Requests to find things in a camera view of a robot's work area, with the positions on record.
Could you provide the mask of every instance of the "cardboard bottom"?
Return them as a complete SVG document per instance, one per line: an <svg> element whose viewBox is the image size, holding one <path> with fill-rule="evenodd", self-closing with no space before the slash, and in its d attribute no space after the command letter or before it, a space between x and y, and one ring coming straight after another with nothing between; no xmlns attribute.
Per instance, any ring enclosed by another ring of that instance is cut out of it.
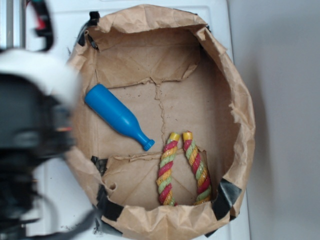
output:
<svg viewBox="0 0 320 240"><path fill-rule="evenodd" d="M204 50L200 50L200 58L187 79L111 89L136 115L144 133L156 142L145 153L137 142L96 119L99 146L92 155L108 158L102 181L111 201L146 210L158 207L156 180L162 148L171 132L185 131L193 132L197 146L203 150L201 156L207 159L212 181L212 198L217 196L218 184L234 160L239 125L231 115L231 89L223 74ZM172 192L179 205L192 205L197 197L197 182L182 147L181 137L172 167Z"/></svg>

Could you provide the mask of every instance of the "crumpled paper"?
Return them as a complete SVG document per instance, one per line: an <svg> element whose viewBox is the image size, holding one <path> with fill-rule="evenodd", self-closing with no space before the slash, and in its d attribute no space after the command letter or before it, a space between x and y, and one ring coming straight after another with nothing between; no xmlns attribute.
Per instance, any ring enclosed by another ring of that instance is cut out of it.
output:
<svg viewBox="0 0 320 240"><path fill-rule="evenodd" d="M67 162L94 205L103 185L108 198L124 206L116 221L102 217L124 237L192 239L239 214L255 148L253 104L226 49L206 25L190 12L139 5L101 17L97 26L88 27L85 46L77 44L69 59L83 82L73 116L77 145ZM98 83L109 88L155 140L148 152L115 132L84 103L86 93ZM182 139L172 168L172 191L179 205L158 202L162 148L171 132L187 130L207 160L213 199L222 178L243 190L220 220L211 202L191 205L197 186L181 149ZM91 156L108 158L104 176Z"/></svg>

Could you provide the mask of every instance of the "blue bottle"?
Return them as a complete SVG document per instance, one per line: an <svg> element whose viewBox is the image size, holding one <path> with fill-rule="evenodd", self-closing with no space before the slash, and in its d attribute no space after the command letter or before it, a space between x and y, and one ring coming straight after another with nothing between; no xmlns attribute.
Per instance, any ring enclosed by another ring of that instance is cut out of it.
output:
<svg viewBox="0 0 320 240"><path fill-rule="evenodd" d="M137 140L145 151L154 144L142 131L135 115L105 86L94 86L84 101L118 133Z"/></svg>

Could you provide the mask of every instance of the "white surface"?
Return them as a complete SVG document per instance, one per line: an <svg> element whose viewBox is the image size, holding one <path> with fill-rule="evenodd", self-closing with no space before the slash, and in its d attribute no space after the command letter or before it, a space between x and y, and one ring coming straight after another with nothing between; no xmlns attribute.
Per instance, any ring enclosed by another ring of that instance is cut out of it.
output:
<svg viewBox="0 0 320 240"><path fill-rule="evenodd" d="M90 11L99 11L101 16L138 4L153 4L163 7L172 7L197 13L210 25L213 35L228 48L232 56L231 37L229 28L228 8L225 0L127 0L127 1L99 1L99 0L51 0L50 10L55 29L55 44L50 53L66 61L69 51L72 51L79 31L83 24L89 20ZM33 37L32 9L27 10L27 43L28 49L40 49L41 41ZM91 204L83 190L80 188L64 161L52 159L36 171L39 179L40 191L48 196L55 204L56 215L51 217L49 208L42 206L43 218L41 221L28 227L30 235L47 234L55 231L68 231L79 223L81 216L91 209ZM93 234L94 225L83 234L79 240L90 240L97 237L106 237L110 240L123 239L105 233ZM241 213L237 219L219 229L210 240L249 240L249 220L247 199L242 204Z"/></svg>
<svg viewBox="0 0 320 240"><path fill-rule="evenodd" d="M319 239L320 1L229 0L229 13L256 116L251 239Z"/></svg>

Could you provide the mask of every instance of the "multicolored rope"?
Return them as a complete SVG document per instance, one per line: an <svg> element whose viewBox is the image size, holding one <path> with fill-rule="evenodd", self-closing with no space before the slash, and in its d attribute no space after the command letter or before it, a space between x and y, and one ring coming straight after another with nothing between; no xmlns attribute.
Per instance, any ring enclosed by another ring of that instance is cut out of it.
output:
<svg viewBox="0 0 320 240"><path fill-rule="evenodd" d="M211 180L208 168L201 160L196 142L193 140L192 132L187 131L183 133L183 149L185 156L192 167L193 174L197 180L197 193L196 202L194 205L203 204L211 199Z"/></svg>
<svg viewBox="0 0 320 240"><path fill-rule="evenodd" d="M179 134L172 132L163 148L163 154L161 155L160 169L156 183L158 185L158 192L160 194L159 201L162 205L177 205L172 194L171 168L174 164L173 160L176 157L179 138Z"/></svg>

